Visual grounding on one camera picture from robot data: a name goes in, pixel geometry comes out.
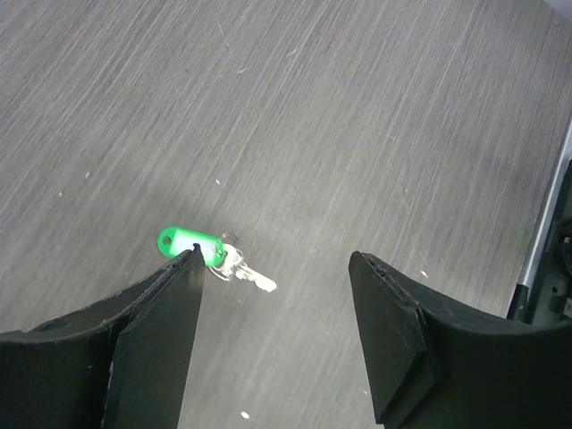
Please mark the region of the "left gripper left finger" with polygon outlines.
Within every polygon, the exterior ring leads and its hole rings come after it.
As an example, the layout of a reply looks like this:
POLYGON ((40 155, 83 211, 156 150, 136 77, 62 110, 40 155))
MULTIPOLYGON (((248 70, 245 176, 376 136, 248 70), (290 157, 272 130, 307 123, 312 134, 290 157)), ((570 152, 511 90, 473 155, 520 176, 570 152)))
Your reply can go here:
POLYGON ((205 270, 186 250, 105 299, 3 333, 2 427, 176 427, 205 270))

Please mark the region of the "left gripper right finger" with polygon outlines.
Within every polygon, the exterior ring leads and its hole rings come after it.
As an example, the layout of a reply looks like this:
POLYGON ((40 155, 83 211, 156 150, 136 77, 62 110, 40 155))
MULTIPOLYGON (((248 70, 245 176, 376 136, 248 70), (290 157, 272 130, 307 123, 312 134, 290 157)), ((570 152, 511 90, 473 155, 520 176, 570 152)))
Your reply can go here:
POLYGON ((386 428, 568 428, 571 328, 485 313, 354 252, 374 419, 386 428))

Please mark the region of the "key with green tag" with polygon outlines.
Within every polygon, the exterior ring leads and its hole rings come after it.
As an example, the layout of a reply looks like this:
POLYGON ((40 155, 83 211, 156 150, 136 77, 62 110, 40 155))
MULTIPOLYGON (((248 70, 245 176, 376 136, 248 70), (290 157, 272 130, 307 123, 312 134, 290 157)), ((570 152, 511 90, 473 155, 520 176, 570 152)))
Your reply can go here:
POLYGON ((229 282, 236 278, 253 282, 260 290, 273 292, 277 283, 250 268, 242 252, 234 246, 228 234, 216 237, 203 232, 177 226, 162 230, 157 237, 157 249, 164 256, 173 258, 186 250, 199 246, 205 265, 219 279, 229 282))

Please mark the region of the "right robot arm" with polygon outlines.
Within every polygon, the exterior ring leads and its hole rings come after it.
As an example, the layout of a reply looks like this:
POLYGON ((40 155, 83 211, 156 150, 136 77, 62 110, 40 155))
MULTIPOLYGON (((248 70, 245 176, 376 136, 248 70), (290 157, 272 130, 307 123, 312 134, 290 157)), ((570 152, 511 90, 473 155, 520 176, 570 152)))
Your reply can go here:
POLYGON ((571 162, 555 197, 526 315, 542 327, 571 319, 571 162))

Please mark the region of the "aluminium frame rail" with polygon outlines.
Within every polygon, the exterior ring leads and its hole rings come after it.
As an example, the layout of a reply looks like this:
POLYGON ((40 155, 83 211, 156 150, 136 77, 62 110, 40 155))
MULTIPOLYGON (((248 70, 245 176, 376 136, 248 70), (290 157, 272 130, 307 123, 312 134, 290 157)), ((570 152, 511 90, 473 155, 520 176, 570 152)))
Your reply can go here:
POLYGON ((544 194, 542 207, 537 216, 534 234, 531 237, 525 261, 518 276, 517 286, 513 292, 507 318, 513 321, 530 323, 533 304, 531 303, 534 283, 538 278, 543 255, 548 252, 549 242, 558 231, 555 224, 555 213, 562 208, 561 197, 563 183, 568 175, 571 162, 571 120, 559 145, 559 152, 544 194))

